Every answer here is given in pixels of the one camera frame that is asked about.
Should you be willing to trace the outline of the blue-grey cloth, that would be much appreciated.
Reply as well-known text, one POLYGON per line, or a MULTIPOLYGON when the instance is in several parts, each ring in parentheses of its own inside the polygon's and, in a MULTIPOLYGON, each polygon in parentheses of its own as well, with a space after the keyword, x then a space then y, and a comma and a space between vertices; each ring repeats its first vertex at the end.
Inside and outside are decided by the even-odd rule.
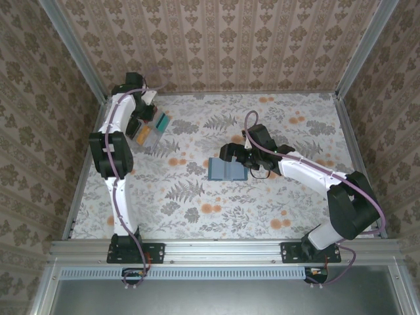
POLYGON ((212 181, 246 181, 247 169, 236 160, 223 161, 218 157, 210 157, 208 162, 208 180, 212 181))

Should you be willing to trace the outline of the teal credit card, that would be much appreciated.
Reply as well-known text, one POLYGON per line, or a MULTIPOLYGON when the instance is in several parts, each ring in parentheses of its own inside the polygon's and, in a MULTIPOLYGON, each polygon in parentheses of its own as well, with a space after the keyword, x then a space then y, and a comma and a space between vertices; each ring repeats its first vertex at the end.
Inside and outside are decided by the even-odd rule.
POLYGON ((169 124, 169 122, 170 122, 169 116, 165 113, 162 113, 162 114, 159 115, 159 117, 157 119, 157 122, 155 124, 155 128, 159 132, 164 133, 168 124, 169 124))

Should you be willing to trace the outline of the black patterned credit card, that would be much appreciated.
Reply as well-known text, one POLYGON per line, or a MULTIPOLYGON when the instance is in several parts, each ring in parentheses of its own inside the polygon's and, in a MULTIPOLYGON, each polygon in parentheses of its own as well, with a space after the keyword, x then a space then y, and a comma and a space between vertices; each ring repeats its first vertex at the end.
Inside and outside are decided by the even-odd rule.
POLYGON ((138 118, 130 117, 127 124, 127 128, 125 130, 125 135, 131 140, 134 139, 136 133, 138 132, 141 126, 142 123, 138 118))

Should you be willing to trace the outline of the orange credit card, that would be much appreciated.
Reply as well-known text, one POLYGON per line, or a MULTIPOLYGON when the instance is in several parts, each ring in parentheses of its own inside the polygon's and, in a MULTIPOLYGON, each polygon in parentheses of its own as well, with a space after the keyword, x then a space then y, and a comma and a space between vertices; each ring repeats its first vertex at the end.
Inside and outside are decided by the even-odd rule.
POLYGON ((144 142, 147 140, 148 135, 150 134, 151 128, 149 126, 145 126, 141 129, 141 131, 136 136, 136 142, 139 145, 143 145, 144 142))

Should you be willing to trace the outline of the clear plastic organizer tray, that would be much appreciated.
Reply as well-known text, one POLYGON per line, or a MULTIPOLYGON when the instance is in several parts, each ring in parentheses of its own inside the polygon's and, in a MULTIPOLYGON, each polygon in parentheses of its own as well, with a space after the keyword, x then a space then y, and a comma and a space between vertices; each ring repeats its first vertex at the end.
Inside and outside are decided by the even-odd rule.
POLYGON ((140 127, 140 129, 139 129, 139 130, 138 130, 138 132, 136 133, 136 135, 135 135, 135 137, 134 137, 133 141, 135 141, 135 142, 136 142, 137 135, 138 135, 138 133, 141 131, 141 129, 142 129, 143 127, 145 127, 145 126, 149 126, 149 128, 151 128, 150 134, 148 135, 148 138, 147 138, 147 140, 144 142, 144 144, 143 144, 143 145, 140 145, 140 146, 142 146, 143 148, 149 149, 149 151, 153 151, 153 150, 156 148, 156 146, 158 145, 158 142, 160 141, 161 137, 162 137, 162 136, 163 136, 163 134, 164 134, 164 133, 159 132, 159 131, 155 128, 155 124, 156 124, 156 122, 157 122, 157 120, 158 120, 158 117, 159 117, 159 115, 160 115, 160 114, 162 114, 162 113, 164 113, 164 112, 162 112, 161 110, 158 110, 158 111, 155 113, 153 120, 152 120, 152 121, 149 121, 149 122, 145 122, 145 121, 143 121, 143 120, 139 119, 139 120, 141 121, 141 123, 142 123, 142 126, 140 127))

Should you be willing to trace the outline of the aluminium base beam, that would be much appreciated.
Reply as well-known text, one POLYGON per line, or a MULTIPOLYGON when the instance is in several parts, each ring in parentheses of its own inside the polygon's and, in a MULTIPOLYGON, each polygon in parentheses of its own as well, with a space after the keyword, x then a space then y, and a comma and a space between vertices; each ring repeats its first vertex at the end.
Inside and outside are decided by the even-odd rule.
MULTIPOLYGON (((163 266, 270 266, 282 264, 290 240, 163 240, 163 266)), ((110 240, 54 241, 47 262, 61 265, 106 264, 110 240)), ((355 239, 342 244, 356 253, 356 266, 403 263, 396 240, 355 239)))

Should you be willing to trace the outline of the grey metal panel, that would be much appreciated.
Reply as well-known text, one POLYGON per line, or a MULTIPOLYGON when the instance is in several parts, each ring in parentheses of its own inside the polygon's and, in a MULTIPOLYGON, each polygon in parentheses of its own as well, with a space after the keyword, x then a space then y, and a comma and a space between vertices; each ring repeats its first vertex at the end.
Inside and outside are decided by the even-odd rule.
POLYGON ((380 281, 310 287, 300 281, 64 281, 50 315, 402 315, 380 281))

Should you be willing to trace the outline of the aluminium rear rail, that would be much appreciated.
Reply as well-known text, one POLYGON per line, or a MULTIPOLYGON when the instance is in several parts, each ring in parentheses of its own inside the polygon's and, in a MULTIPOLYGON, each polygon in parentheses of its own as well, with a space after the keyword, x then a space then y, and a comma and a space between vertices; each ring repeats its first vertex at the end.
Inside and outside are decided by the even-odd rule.
POLYGON ((180 92, 158 93, 158 96, 207 96, 207 95, 286 95, 286 94, 333 94, 334 90, 325 91, 207 91, 207 92, 180 92))

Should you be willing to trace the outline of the aluminium side rail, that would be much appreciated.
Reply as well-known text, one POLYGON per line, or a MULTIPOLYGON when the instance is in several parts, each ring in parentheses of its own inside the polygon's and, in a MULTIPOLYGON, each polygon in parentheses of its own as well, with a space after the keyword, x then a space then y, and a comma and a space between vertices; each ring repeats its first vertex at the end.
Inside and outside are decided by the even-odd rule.
POLYGON ((355 171, 363 173, 367 178, 367 181, 370 182, 368 173, 366 171, 366 167, 364 165, 364 161, 362 159, 362 155, 360 153, 360 149, 358 147, 356 136, 354 134, 350 118, 345 107, 345 103, 343 99, 339 98, 336 94, 333 94, 333 100, 335 104, 335 109, 337 111, 337 116, 340 121, 341 129, 346 140, 346 145, 352 161, 352 166, 355 171))
MULTIPOLYGON (((102 126, 102 122, 105 116, 107 110, 107 98, 105 98, 104 101, 102 101, 100 103, 100 107, 98 110, 98 115, 96 117, 96 121, 95 121, 95 125, 93 127, 93 132, 97 132, 100 127, 102 126)), ((68 218, 66 221, 66 225, 61 237, 61 240, 63 241, 67 241, 71 238, 73 230, 74 230, 74 226, 75 226, 75 222, 77 219, 77 214, 79 212, 79 208, 81 205, 81 200, 83 198, 83 192, 85 189, 85 185, 87 182, 87 179, 89 177, 89 171, 91 168, 91 163, 92 163, 92 154, 91 154, 91 150, 90 148, 87 148, 87 153, 83 162, 83 166, 81 169, 81 174, 79 176, 79 180, 77 183, 77 187, 75 189, 75 194, 73 196, 73 201, 72 204, 70 206, 70 210, 68 213, 68 218)))

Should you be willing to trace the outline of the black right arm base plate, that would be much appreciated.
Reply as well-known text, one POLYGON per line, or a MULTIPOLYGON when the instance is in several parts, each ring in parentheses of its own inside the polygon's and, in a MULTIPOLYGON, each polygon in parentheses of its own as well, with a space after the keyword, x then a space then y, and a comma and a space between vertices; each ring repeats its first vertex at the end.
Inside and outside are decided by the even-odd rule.
POLYGON ((280 244, 283 263, 340 263, 339 248, 332 244, 319 250, 301 242, 282 242, 280 244))

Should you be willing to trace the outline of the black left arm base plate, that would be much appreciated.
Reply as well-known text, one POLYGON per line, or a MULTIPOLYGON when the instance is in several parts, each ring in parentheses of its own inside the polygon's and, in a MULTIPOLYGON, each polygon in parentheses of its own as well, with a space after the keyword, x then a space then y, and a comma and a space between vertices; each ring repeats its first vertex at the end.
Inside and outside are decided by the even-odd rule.
MULTIPOLYGON (((146 264, 162 264, 165 256, 164 243, 142 243, 141 245, 146 264)), ((118 245, 111 243, 108 248, 106 262, 109 264, 142 264, 143 259, 137 245, 118 245)))

